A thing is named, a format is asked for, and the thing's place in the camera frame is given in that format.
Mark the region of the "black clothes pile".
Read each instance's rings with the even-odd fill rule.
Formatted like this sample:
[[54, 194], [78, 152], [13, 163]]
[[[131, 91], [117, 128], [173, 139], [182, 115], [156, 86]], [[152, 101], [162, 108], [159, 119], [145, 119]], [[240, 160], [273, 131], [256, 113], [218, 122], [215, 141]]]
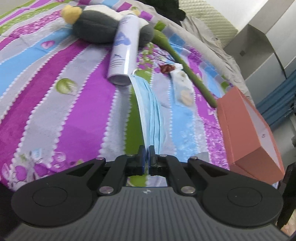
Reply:
[[179, 8], [179, 1], [175, 0], [141, 0], [143, 4], [154, 7], [156, 12], [181, 26], [186, 13]]

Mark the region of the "blue face mask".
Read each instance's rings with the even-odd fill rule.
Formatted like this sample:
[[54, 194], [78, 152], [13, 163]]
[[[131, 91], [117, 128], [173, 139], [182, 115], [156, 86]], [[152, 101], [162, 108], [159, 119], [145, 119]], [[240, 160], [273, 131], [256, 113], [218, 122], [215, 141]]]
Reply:
[[142, 77], [130, 75], [135, 91], [144, 145], [154, 146], [156, 154], [161, 154], [166, 137], [161, 105], [149, 83]]

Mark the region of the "white spray can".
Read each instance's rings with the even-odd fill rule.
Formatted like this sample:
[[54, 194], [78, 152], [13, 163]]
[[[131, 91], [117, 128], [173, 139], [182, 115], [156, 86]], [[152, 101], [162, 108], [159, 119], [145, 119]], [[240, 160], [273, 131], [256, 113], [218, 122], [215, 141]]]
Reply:
[[133, 14], [124, 16], [113, 41], [107, 79], [117, 86], [131, 84], [130, 75], [137, 67], [139, 42], [139, 18]]

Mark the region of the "grey white penguin plush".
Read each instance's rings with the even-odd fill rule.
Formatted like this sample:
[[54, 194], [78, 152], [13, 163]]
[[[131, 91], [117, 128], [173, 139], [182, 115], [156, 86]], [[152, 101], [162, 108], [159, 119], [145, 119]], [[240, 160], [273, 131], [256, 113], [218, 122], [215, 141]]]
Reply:
[[103, 4], [66, 5], [61, 11], [61, 17], [72, 26], [73, 35], [93, 44], [112, 43], [119, 21], [129, 14], [135, 15], [135, 12], [117, 12]]

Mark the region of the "cream quilted headboard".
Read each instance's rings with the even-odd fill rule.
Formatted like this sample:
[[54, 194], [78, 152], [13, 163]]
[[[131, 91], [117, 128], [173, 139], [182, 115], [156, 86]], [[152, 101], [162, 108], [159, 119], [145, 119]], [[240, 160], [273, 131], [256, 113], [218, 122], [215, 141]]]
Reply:
[[220, 40], [222, 47], [226, 47], [238, 33], [236, 27], [207, 1], [179, 1], [179, 7], [187, 16], [203, 21]]

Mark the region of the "grey wardrobe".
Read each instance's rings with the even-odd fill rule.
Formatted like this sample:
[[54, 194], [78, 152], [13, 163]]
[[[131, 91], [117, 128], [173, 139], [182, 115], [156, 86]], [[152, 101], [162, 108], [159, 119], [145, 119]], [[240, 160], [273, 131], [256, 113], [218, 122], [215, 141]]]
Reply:
[[295, 71], [295, 1], [268, 1], [225, 51], [260, 103]]

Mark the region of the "dark red candy wrapper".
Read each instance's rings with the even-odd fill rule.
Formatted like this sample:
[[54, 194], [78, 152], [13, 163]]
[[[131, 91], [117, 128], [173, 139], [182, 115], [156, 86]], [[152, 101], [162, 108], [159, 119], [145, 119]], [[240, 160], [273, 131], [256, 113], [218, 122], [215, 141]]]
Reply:
[[169, 74], [170, 72], [175, 70], [175, 66], [171, 64], [164, 64], [164, 65], [159, 65], [160, 71], [163, 74]]

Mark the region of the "pink cardboard box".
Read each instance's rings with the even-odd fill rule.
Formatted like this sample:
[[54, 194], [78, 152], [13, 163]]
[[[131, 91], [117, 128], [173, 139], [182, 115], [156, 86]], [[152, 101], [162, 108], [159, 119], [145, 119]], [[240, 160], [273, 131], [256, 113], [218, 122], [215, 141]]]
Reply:
[[272, 131], [256, 107], [237, 88], [217, 100], [217, 116], [231, 171], [274, 184], [285, 169]]

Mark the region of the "green massage stick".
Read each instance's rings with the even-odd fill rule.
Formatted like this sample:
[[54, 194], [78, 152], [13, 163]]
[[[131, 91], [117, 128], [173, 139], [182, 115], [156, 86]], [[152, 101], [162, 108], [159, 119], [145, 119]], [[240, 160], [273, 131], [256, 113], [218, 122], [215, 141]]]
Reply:
[[199, 89], [204, 99], [212, 108], [217, 108], [216, 99], [212, 96], [211, 92], [203, 84], [201, 78], [199, 78], [191, 70], [191, 68], [185, 63], [185, 61], [179, 56], [179, 54], [172, 48], [168, 41], [168, 38], [161, 31], [154, 29], [154, 37], [152, 39], [152, 42], [161, 49], [166, 50], [177, 63], [182, 64], [184, 72], [188, 75], [193, 84]]

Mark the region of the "grey duvet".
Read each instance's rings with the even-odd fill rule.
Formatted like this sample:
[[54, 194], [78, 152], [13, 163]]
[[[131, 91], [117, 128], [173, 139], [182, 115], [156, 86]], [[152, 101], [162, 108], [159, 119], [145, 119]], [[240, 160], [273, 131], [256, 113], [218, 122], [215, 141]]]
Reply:
[[254, 103], [238, 64], [232, 56], [223, 50], [220, 40], [203, 21], [186, 15], [185, 19], [181, 21], [181, 26], [179, 26], [158, 14], [152, 6], [143, 4], [140, 1], [131, 1], [131, 3], [139, 11], [147, 11], [152, 14], [153, 23], [156, 24], [161, 21], [166, 24], [165, 30], [173, 31], [179, 36], [178, 40], [184, 40], [186, 45], [193, 47], [194, 50], [191, 52], [202, 59], [209, 73], [215, 74], [214, 78], [224, 92], [236, 86], [251, 103]]

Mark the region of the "white tissue piece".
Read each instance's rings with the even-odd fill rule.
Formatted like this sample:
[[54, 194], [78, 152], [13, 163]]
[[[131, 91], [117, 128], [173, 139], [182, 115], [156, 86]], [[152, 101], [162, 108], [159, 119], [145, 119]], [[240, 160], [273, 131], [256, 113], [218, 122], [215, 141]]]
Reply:
[[175, 101], [179, 105], [192, 106], [194, 103], [194, 89], [191, 80], [183, 70], [183, 65], [175, 63], [170, 72], [173, 83]]

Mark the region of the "colourful striped bed sheet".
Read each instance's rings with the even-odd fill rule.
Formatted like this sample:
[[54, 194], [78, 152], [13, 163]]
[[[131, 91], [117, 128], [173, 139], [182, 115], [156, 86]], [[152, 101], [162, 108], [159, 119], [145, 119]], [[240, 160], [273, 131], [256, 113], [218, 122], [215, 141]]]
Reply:
[[[112, 161], [136, 153], [144, 145], [132, 85], [107, 79], [111, 45], [76, 37], [61, 17], [66, 5], [96, 4], [133, 11], [148, 28], [161, 31], [214, 98], [231, 89], [224, 92], [193, 47], [131, 1], [30, 1], [1, 16], [1, 184], [10, 190], [96, 157]], [[175, 61], [149, 42], [139, 49], [133, 72], [149, 83], [161, 105], [166, 133], [161, 154], [186, 162], [206, 152], [210, 163], [228, 169], [217, 111], [194, 84], [193, 105], [177, 104], [171, 76], [159, 68], [164, 64]]]

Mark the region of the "blue curtain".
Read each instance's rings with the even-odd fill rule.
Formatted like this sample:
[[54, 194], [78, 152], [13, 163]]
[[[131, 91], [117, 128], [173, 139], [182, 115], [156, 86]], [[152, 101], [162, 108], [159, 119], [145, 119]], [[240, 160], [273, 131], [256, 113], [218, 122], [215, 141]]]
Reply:
[[256, 108], [272, 130], [295, 114], [295, 71]]

